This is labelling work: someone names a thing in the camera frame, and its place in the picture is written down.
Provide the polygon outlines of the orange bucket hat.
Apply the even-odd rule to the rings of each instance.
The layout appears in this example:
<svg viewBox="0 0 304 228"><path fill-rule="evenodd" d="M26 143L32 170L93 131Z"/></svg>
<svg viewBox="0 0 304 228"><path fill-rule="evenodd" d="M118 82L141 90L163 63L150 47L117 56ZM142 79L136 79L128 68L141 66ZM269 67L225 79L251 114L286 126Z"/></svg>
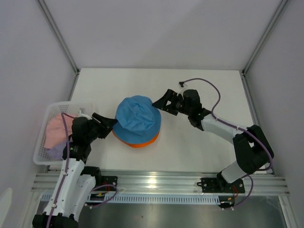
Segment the orange bucket hat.
<svg viewBox="0 0 304 228"><path fill-rule="evenodd" d="M132 147L132 148L144 148L144 147L147 147L148 145L154 143L157 138L159 137L159 134L160 132L158 132L151 140L147 141L147 142L144 142L144 143L127 143L123 140L121 140L114 132L113 132L113 135L118 139L120 140L122 143L128 145L129 147Z"/></svg>

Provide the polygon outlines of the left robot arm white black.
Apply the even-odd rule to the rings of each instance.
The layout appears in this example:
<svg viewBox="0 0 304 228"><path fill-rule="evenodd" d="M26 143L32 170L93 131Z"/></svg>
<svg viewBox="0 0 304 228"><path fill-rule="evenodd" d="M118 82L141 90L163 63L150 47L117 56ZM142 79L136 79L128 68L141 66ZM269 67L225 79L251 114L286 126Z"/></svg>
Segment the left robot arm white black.
<svg viewBox="0 0 304 228"><path fill-rule="evenodd" d="M72 119L72 133L69 134L66 117L68 114L61 113L66 146L59 179L43 213L34 216L34 228L77 228L79 215L82 208L87 206L87 197L91 192L118 192L116 184L103 182L100 168L86 165L91 143L97 138L106 138L117 120L97 113L92 116L79 113Z"/></svg>

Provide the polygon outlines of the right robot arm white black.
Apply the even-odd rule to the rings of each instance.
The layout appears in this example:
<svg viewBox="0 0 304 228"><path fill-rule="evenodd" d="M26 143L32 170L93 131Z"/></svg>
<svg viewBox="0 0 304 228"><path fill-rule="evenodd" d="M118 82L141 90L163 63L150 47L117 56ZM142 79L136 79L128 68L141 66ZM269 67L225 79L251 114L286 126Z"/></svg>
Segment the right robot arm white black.
<svg viewBox="0 0 304 228"><path fill-rule="evenodd" d="M172 115L184 114L193 127L213 133L234 146L236 161L215 178L202 178L198 185L203 192L230 193L233 187L239 186L242 177L253 174L274 158L273 150L259 126L237 127L217 119L202 106L197 90L188 89L178 94L169 89L152 105Z"/></svg>

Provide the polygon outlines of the blue bucket hat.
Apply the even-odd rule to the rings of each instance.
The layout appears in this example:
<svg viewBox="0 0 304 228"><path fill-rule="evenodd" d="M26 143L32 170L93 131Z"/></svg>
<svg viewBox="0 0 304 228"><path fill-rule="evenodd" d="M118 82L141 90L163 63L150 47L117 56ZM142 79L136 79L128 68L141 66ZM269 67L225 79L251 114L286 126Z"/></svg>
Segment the blue bucket hat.
<svg viewBox="0 0 304 228"><path fill-rule="evenodd" d="M127 143L145 143L161 130L160 111L150 98L140 95L125 98L117 107L118 123L113 132Z"/></svg>

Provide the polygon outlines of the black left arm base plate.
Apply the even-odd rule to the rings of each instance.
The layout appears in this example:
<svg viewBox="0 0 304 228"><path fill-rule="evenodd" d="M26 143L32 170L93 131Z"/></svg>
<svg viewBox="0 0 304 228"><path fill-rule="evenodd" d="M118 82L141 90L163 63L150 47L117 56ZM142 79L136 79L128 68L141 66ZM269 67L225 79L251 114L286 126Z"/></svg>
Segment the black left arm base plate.
<svg viewBox="0 0 304 228"><path fill-rule="evenodd" d="M113 185L117 186L117 183L118 183L118 177L117 176L102 176L101 178L99 178L97 180L97 183L96 183L95 187L105 185L105 187L98 188L97 190L106 191L106 192L115 191L115 187L113 187Z"/></svg>

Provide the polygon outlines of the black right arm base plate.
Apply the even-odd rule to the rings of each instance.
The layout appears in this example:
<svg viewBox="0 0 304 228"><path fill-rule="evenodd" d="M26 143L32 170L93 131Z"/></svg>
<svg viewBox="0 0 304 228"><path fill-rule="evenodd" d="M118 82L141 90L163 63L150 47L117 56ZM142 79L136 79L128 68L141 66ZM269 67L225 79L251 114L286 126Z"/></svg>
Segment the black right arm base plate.
<svg viewBox="0 0 304 228"><path fill-rule="evenodd" d="M244 183L241 179L227 183L219 178L201 178L196 184L203 193L245 193Z"/></svg>

